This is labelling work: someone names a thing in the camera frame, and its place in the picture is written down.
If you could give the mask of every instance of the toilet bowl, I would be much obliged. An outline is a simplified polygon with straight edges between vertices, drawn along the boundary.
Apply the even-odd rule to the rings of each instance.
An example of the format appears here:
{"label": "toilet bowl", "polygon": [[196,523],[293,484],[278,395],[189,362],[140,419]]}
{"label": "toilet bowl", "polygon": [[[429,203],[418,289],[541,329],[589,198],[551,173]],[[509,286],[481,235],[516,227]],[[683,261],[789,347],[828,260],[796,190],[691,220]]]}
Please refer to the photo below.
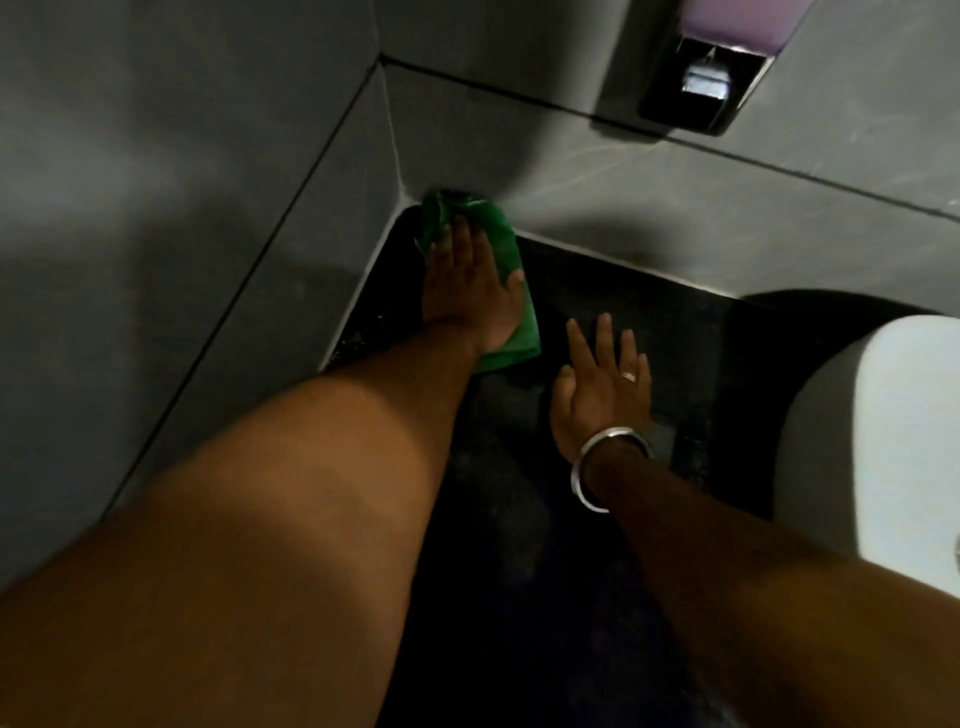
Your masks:
{"label": "toilet bowl", "polygon": [[960,597],[960,320],[899,319],[810,378],[780,435],[774,519]]}

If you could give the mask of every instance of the dark tile floor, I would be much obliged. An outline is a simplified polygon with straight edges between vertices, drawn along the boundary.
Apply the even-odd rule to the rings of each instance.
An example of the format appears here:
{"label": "dark tile floor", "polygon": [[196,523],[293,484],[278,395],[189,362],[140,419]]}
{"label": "dark tile floor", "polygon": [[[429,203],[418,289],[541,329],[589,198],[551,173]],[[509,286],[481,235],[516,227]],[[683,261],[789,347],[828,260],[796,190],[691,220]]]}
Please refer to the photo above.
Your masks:
{"label": "dark tile floor", "polygon": [[[420,326],[419,211],[397,222],[330,367]],[[821,364],[914,310],[788,291],[738,301],[519,241],[543,354],[474,378],[380,717],[464,725],[696,724],[697,692],[613,525],[570,493],[546,419],[564,321],[609,311],[650,356],[674,472],[769,518],[780,425]]]}

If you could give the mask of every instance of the gray wall tile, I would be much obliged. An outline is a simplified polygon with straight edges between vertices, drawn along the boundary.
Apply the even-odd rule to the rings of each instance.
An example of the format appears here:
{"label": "gray wall tile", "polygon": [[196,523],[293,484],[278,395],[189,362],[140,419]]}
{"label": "gray wall tile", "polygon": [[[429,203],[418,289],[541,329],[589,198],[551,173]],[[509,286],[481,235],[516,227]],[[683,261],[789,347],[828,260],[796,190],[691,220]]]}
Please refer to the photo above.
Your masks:
{"label": "gray wall tile", "polygon": [[364,3],[0,8],[0,584],[99,515],[376,52]]}
{"label": "gray wall tile", "polygon": [[313,376],[398,209],[382,71],[368,84],[125,490]]}
{"label": "gray wall tile", "polygon": [[736,295],[869,294],[960,315],[960,226],[587,119],[388,69],[404,183],[494,197],[527,231]]}
{"label": "gray wall tile", "polygon": [[[677,0],[375,0],[402,61],[625,123]],[[960,5],[819,0],[731,129],[678,136],[960,214]]]}

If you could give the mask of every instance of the cleaning cloth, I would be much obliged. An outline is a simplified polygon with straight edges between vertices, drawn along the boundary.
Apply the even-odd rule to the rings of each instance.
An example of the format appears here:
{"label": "cleaning cloth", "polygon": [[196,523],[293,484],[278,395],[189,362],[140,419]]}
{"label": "cleaning cloth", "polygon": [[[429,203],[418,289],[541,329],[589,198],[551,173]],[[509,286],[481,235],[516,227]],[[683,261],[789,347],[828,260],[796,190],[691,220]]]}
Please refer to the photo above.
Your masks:
{"label": "cleaning cloth", "polygon": [[[501,282],[513,271],[522,270],[523,262],[520,260],[520,249],[516,246],[514,229],[503,210],[492,202],[463,192],[444,191],[427,195],[420,209],[423,215],[423,235],[418,245],[424,255],[427,255],[432,243],[440,242],[444,236],[444,228],[453,225],[453,219],[457,215],[463,215],[486,231]],[[530,298],[529,289],[524,288],[527,300],[520,326],[506,344],[480,359],[476,368],[477,374],[503,369],[540,355],[540,329],[537,327],[534,302]]]}

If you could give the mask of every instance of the metal bangle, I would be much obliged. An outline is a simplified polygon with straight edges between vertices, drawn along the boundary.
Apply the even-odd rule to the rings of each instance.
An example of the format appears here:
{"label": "metal bangle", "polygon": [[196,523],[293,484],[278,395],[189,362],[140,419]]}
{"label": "metal bangle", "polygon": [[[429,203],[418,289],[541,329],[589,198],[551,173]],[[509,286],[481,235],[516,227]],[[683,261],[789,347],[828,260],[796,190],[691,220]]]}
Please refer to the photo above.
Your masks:
{"label": "metal bangle", "polygon": [[570,487],[573,489],[576,497],[580,499],[580,502],[594,513],[610,513],[610,511],[607,508],[593,505],[593,503],[584,496],[583,480],[581,479],[584,461],[600,443],[611,437],[629,437],[640,447],[647,459],[653,459],[653,448],[650,447],[650,443],[647,442],[647,439],[643,437],[643,435],[629,427],[609,427],[601,432],[597,432],[587,440],[584,446],[580,448],[580,454],[577,455],[577,459],[573,461],[573,468],[570,470]]}

